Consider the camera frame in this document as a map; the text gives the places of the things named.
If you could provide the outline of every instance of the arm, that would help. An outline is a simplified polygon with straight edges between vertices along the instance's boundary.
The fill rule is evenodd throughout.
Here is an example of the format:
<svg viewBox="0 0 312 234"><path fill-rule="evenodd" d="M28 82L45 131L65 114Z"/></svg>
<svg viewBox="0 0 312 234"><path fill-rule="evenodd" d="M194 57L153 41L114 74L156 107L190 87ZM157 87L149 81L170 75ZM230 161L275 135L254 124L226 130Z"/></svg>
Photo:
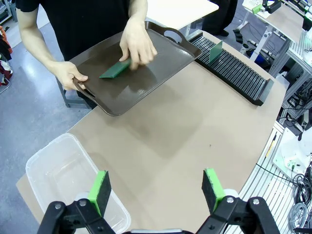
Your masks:
<svg viewBox="0 0 312 234"><path fill-rule="evenodd" d="M16 12L20 36L26 49L59 79L65 89L76 89L73 84L73 77L86 81L87 77L80 74L74 64L57 62L51 55L37 26L38 8L32 12L22 12L16 9Z"/></svg>
<svg viewBox="0 0 312 234"><path fill-rule="evenodd" d="M139 64L148 64L157 54L145 30L144 21L146 13L147 0L130 0L130 18L120 40L120 47L123 54L120 61L126 60L130 52L132 59L131 69L136 69Z"/></svg>
<svg viewBox="0 0 312 234"><path fill-rule="evenodd" d="M147 14L147 0L130 0L129 17L145 21Z"/></svg>

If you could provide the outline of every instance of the hand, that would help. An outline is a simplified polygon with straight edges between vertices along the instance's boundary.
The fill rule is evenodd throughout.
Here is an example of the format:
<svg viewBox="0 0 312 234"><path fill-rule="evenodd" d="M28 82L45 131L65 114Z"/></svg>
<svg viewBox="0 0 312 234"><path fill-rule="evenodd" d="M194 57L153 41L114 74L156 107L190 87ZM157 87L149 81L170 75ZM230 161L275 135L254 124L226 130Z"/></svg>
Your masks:
<svg viewBox="0 0 312 234"><path fill-rule="evenodd" d="M65 90L77 90L73 83L74 77L80 81L86 81L88 79L88 77L82 75L71 62L53 62L51 65L51 72L58 78Z"/></svg>
<svg viewBox="0 0 312 234"><path fill-rule="evenodd" d="M130 17L123 31L120 47L122 57L119 61L125 61L131 56L131 69L136 69L139 64L146 65L157 55L157 50L148 36L144 21L135 17Z"/></svg>

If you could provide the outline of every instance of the beige table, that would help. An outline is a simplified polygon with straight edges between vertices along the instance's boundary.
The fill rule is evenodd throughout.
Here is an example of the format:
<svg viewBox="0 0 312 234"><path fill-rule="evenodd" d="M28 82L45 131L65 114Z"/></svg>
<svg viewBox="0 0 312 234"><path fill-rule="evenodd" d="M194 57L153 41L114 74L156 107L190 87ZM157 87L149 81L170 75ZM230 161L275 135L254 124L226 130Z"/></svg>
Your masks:
<svg viewBox="0 0 312 234"><path fill-rule="evenodd" d="M122 116L110 117L97 107L69 132L100 170L109 170L112 187L131 215L131 229L195 232L209 215L201 191L203 169L214 168L224 188L239 191L270 136L285 92L275 82L257 107L193 62ZM43 213L26 175L17 188L40 221Z"/></svg>
<svg viewBox="0 0 312 234"><path fill-rule="evenodd" d="M247 10L247 14L240 28L246 25L249 12L252 13L250 9L246 7L244 8ZM262 47L266 44L267 40L272 35L274 29L284 34L287 38L289 38L293 42L299 43L300 35L302 32L303 18L301 15L293 11L290 7L287 7L286 5L282 4L280 8L278 8L275 12L270 14L270 16L267 17L266 19L258 14L255 14L255 16L260 20L266 22L268 24L268 27L264 32L258 46L254 50L253 55L250 57L252 61L255 61L255 59L258 57Z"/></svg>

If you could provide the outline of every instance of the brown tray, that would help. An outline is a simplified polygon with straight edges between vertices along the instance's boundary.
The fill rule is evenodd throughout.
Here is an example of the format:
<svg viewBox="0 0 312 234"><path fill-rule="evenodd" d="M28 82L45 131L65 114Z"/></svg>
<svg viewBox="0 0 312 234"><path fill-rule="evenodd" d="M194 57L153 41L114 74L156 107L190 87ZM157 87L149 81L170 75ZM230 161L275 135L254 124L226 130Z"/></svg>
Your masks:
<svg viewBox="0 0 312 234"><path fill-rule="evenodd" d="M135 71L126 69L114 79L99 78L121 58L119 42L122 32L71 60L82 74L89 77L83 82L87 92L80 88L77 79L74 79L75 86L110 116L124 114L201 54L201 50L189 43L178 30L152 22L146 22L145 27L158 54L151 63L139 66ZM172 35L180 41L175 42L169 37Z"/></svg>

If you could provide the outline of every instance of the transparent container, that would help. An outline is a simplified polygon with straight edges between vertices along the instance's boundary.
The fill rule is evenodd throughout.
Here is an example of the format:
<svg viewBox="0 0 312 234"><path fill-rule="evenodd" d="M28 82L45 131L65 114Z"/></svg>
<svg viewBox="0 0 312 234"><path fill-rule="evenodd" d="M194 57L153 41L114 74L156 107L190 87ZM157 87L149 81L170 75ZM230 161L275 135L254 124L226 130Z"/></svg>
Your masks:
<svg viewBox="0 0 312 234"><path fill-rule="evenodd" d="M26 163L26 174L43 212L52 201L70 205L75 198L89 192L98 168L72 134L63 134L39 150ZM131 224L129 212L111 191L105 220L117 233L125 232ZM79 229L76 233L88 233Z"/></svg>

